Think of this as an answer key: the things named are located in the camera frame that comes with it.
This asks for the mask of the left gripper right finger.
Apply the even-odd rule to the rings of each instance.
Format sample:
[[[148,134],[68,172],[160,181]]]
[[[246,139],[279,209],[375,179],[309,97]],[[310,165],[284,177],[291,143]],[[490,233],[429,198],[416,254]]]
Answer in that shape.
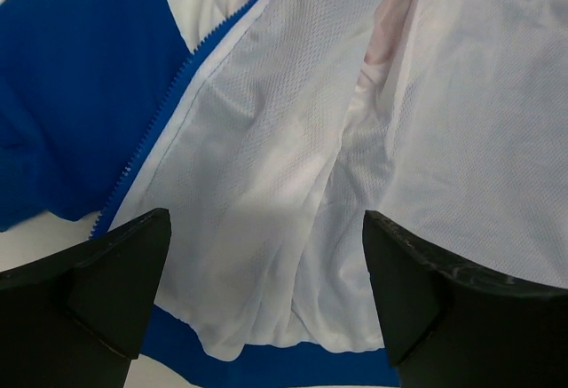
[[[376,211],[364,216],[362,241],[402,386],[566,386],[565,289],[486,268]]]

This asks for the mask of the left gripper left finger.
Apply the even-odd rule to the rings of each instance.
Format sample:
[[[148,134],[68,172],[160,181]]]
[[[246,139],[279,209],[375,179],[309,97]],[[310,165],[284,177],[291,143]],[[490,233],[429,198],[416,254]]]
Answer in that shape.
[[[3,387],[122,387],[170,247],[155,209],[1,274]]]

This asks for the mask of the blue white red jacket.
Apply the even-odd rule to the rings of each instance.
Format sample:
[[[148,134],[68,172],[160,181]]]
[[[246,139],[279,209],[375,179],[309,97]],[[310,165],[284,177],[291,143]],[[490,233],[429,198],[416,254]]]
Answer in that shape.
[[[367,211],[567,284],[567,0],[3,0],[2,229],[156,208],[157,366],[398,385]]]

